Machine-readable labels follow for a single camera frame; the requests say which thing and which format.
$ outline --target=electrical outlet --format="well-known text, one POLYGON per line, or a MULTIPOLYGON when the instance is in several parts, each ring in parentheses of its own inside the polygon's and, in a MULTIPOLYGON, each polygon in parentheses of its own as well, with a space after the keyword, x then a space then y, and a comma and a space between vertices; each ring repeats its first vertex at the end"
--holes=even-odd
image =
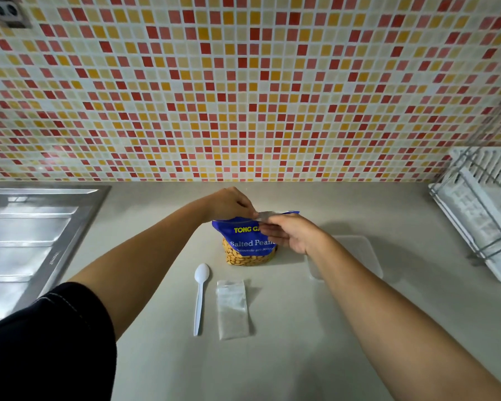
POLYGON ((0 24, 9 28, 31 28, 20 0, 0 0, 0 24))

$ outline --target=hand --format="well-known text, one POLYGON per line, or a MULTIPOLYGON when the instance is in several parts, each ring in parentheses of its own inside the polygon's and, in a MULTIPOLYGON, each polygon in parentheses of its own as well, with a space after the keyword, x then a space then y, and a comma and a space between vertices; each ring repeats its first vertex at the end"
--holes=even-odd
POLYGON ((245 194, 235 187, 214 192, 198 200, 206 209, 205 221, 227 220, 236 216, 254 219, 258 212, 245 194))
POLYGON ((267 235, 269 241, 302 254, 306 254, 316 234, 325 233, 299 214, 270 216, 267 222, 260 222, 260 232, 267 235))

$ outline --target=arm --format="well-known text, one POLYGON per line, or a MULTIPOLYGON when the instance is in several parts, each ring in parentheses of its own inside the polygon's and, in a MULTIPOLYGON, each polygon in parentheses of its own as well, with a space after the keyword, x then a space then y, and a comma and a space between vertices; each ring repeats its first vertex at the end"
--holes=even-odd
POLYGON ((235 187, 193 201, 121 243, 69 281, 91 289, 106 307, 118 339, 150 300, 163 277, 201 223, 257 216, 235 187))
POLYGON ((501 383, 427 314, 300 215, 260 226, 269 240, 307 253, 367 358, 397 400, 501 400, 501 383))

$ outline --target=blue packaging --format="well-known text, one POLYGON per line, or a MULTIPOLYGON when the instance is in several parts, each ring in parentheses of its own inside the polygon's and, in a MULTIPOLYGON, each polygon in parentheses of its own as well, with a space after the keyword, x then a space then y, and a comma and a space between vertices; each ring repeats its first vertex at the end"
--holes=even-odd
MULTIPOLYGON (((282 214, 298 214, 299 211, 287 211, 282 214)), ((266 256, 276 247, 258 228, 258 221, 237 216, 226 221, 212 221, 227 240, 228 244, 242 256, 266 256)))

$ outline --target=white dish rack tray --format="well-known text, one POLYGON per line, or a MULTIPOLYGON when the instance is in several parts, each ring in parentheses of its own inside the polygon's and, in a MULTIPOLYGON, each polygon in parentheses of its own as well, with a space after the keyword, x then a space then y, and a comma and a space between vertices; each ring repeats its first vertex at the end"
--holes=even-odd
POLYGON ((431 195, 501 281, 501 148, 454 147, 449 155, 451 166, 429 185, 431 195))

